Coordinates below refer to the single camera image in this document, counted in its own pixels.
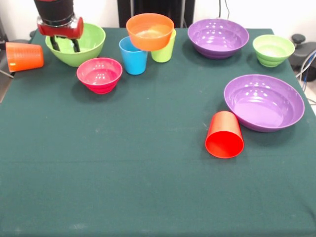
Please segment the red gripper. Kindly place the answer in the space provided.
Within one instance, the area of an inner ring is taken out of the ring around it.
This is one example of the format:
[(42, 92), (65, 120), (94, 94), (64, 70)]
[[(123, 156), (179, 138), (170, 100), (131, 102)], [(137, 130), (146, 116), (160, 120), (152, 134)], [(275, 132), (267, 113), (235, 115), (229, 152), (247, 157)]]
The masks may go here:
[(83, 34), (83, 18), (73, 16), (70, 22), (61, 26), (50, 26), (42, 20), (40, 16), (37, 18), (37, 26), (39, 32), (44, 36), (50, 37), (52, 48), (60, 51), (59, 45), (55, 40), (55, 36), (71, 39), (73, 43), (74, 52), (80, 52), (79, 42), (77, 39), (81, 38)]

